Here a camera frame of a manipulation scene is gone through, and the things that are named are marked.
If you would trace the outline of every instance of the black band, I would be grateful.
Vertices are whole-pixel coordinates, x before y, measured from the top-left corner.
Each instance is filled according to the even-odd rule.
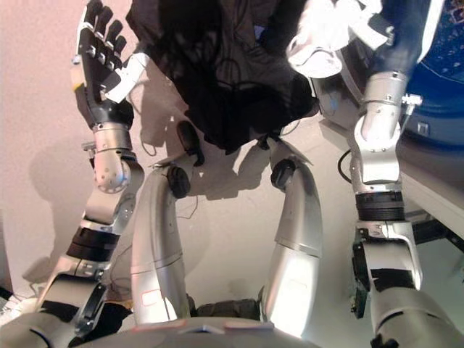
[[[356,195],[361,221],[403,221],[405,204],[401,192],[378,192]]]
[[[79,228],[66,254],[78,259],[106,262],[111,260],[118,241],[116,234]]]

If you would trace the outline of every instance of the humanoid robot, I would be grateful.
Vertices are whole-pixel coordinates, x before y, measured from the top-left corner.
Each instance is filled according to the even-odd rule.
[[[299,32],[287,51],[294,69],[307,77],[337,73],[334,52],[346,44],[328,40],[308,22],[316,2],[307,2]],[[397,22],[388,23],[382,20],[380,1],[340,0],[336,5],[325,1],[331,13],[349,9],[342,28],[347,41],[352,34],[359,36],[376,56],[350,139],[351,180],[359,213],[352,311],[362,317],[370,296],[373,348],[464,347],[463,335],[420,291],[422,272],[412,226],[405,220],[395,152],[400,118],[420,102],[417,96],[405,96],[406,85],[431,45],[442,2],[398,1]],[[129,136],[133,109],[125,98],[149,61],[142,42],[127,62],[121,62],[122,25],[114,21],[107,30],[111,16],[100,0],[88,3],[78,27],[72,68],[78,109],[94,134],[95,142],[87,151],[95,187],[36,311],[1,328],[2,347],[67,347],[75,336],[94,329],[102,311],[106,293],[102,278],[144,182]],[[310,69],[310,62],[326,66],[323,76],[314,76],[318,72]],[[323,232],[307,159],[278,134],[260,140],[263,150],[270,150],[272,184],[286,195],[268,281],[260,295],[262,320],[190,318],[175,201],[187,195],[192,170],[204,158],[188,122],[179,123],[178,136],[184,153],[155,165],[134,216],[131,281],[136,327],[87,345],[316,347],[298,339],[312,311]]]

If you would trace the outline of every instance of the cable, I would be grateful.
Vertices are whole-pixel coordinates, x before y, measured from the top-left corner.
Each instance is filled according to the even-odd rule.
[[[155,146],[153,146],[153,153],[150,153],[146,147],[145,147],[145,143],[144,141],[142,140],[142,130],[140,130],[140,133],[138,135],[138,137],[140,138],[140,145],[142,146],[142,149],[146,152],[146,154],[148,154],[150,157],[155,157],[157,155],[157,148]]]
[[[339,162],[337,163],[337,166],[336,166],[337,169],[339,170],[340,176],[341,176],[346,182],[348,182],[348,183],[352,183],[352,182],[351,182],[351,179],[348,178],[348,176],[347,176],[345,173],[343,173],[343,170],[341,169],[341,164],[342,164],[343,160],[345,159],[345,157],[348,156],[348,154],[349,154],[350,152],[351,152],[351,150],[346,151],[346,152],[340,157]]]

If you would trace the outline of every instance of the metal joint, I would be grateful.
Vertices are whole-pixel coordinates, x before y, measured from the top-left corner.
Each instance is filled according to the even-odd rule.
[[[422,282],[422,269],[419,263],[419,257],[417,248],[414,242],[414,233],[411,222],[409,221],[358,221],[356,225],[359,239],[364,245],[369,245],[371,241],[384,241],[386,244],[395,244],[398,241],[404,243],[407,246],[409,257],[412,265],[411,272],[413,274],[414,285],[417,290],[421,288]],[[389,267],[389,262],[396,260],[390,260],[389,257],[384,253],[384,265],[383,268]]]
[[[114,122],[99,123],[92,128],[96,152],[110,149],[132,149],[127,125]]]

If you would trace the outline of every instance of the white floor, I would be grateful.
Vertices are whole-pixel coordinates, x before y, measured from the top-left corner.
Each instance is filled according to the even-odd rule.
[[[91,140],[91,132],[75,107],[69,82],[75,26],[85,3],[59,0],[51,9],[41,2],[32,1],[28,7],[18,2],[2,13],[1,208],[16,292],[45,279],[68,247],[91,192],[92,171],[80,150],[82,142]],[[119,18],[129,5],[129,0],[111,2]],[[126,34],[130,43],[136,42],[129,30]],[[180,150],[174,126],[185,109],[158,71],[151,69],[148,75],[150,82],[142,83],[132,96],[142,115],[136,115],[131,131],[134,151],[147,172],[150,164]],[[157,147],[156,157],[142,149],[141,130],[145,142]],[[323,259],[307,337],[322,347],[369,347],[368,313],[355,320],[349,312],[356,214],[351,187],[336,171],[341,151],[321,136],[317,117],[303,120],[285,139],[313,164],[323,209]],[[270,185],[266,153],[253,144],[228,157],[213,146],[205,144],[204,149],[207,162],[192,182],[192,194],[199,195],[198,209],[191,219],[179,219],[187,290],[198,305],[256,297],[273,251],[283,194]],[[195,203],[194,196],[179,202],[178,214],[188,217]],[[116,255],[130,242],[131,227],[121,238]],[[424,288],[464,330],[460,273],[464,261],[453,248],[446,242],[419,248]],[[127,252],[116,264],[121,292],[128,285],[124,278],[129,259]]]

